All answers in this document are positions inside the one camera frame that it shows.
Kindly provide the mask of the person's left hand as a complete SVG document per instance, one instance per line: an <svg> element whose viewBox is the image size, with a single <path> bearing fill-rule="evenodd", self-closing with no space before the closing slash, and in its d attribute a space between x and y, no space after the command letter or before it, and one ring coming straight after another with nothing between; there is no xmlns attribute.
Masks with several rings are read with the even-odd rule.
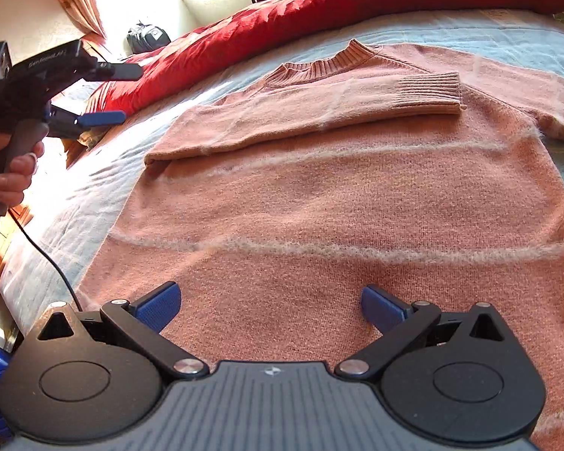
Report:
<svg viewBox="0 0 564 451"><path fill-rule="evenodd" d="M10 135L0 132L0 152L8 147L10 141ZM7 208L21 204L26 189L31 185L37 160L43 153L44 143L39 141L30 152L12 159L8 171L0 174L0 204Z"/></svg>

